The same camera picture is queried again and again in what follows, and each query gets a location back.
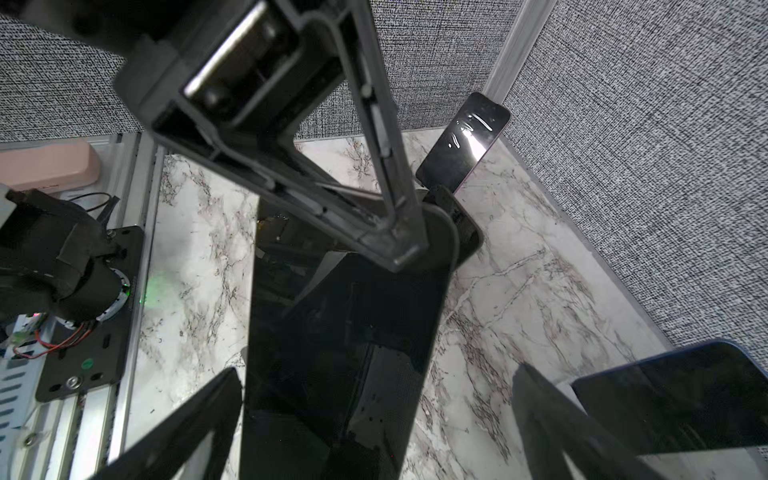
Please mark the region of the front-left grey round stand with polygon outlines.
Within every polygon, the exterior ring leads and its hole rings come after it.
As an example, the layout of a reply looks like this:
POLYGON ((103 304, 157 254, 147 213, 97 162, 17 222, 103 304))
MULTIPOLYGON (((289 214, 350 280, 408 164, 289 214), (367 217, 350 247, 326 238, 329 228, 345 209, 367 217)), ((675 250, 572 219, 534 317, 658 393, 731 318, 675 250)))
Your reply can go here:
POLYGON ((438 206, 451 217, 458 233, 459 249, 456 262, 456 269, 458 269, 478 252, 484 242, 484 235, 475 220, 447 187, 437 185, 431 188, 424 197, 424 201, 438 206))

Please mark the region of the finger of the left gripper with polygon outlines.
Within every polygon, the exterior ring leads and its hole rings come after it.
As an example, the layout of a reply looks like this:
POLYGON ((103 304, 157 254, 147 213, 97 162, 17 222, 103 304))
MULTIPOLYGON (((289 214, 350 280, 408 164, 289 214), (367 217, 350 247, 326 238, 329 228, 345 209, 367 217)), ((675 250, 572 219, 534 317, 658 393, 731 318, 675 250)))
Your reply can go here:
POLYGON ((366 1, 185 1, 138 37, 114 88, 166 147, 399 271, 428 237, 366 1), (364 138, 375 186, 342 183, 297 144, 364 138))

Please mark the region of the phone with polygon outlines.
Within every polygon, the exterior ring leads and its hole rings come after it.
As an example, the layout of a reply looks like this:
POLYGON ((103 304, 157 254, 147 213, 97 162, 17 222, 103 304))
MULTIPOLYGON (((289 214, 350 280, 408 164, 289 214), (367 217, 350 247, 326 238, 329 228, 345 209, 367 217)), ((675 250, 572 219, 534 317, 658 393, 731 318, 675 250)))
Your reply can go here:
POLYGON ((575 380, 585 412, 637 454, 767 444, 767 373, 711 340, 575 380))
POLYGON ((428 251, 393 273, 260 204, 241 478, 399 477, 459 249, 424 206, 428 251))
POLYGON ((456 192, 501 136, 510 111, 479 92, 471 93, 416 170, 426 189, 456 192))

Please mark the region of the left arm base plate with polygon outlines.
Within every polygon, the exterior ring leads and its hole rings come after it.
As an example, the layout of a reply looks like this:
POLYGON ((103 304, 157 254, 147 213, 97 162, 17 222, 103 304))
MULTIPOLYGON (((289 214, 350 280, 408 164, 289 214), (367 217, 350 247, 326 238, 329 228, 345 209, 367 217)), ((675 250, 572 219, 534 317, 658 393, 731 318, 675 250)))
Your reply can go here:
POLYGON ((110 230, 115 249, 93 259, 86 278, 40 334, 48 349, 35 392, 41 403, 119 382, 125 372, 134 294, 144 246, 138 226, 110 230))

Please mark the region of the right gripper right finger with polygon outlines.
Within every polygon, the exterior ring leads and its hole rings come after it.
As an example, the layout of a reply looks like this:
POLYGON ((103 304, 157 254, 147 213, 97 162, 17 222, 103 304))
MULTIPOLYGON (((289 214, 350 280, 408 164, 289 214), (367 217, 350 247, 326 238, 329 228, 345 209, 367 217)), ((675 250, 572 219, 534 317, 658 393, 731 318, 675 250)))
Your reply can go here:
POLYGON ((511 405, 533 479, 571 479, 568 461, 586 479, 660 479, 532 365, 512 380, 511 405))

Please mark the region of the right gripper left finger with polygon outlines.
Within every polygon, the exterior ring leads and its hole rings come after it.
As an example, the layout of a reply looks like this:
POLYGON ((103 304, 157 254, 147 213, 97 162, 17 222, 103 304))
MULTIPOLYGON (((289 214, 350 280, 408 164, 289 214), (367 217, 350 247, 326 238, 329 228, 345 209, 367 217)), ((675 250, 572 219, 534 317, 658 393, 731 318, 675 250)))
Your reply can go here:
POLYGON ((95 479, 219 479, 242 407, 242 384, 228 367, 95 479))

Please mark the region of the pink box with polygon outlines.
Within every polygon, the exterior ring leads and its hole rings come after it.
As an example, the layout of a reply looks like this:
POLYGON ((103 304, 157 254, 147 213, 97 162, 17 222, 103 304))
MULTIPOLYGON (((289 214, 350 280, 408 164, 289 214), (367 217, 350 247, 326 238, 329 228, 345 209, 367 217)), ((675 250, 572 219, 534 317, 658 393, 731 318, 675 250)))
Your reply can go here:
POLYGON ((56 193, 99 179, 101 162, 85 141, 1 152, 1 183, 17 191, 56 193))

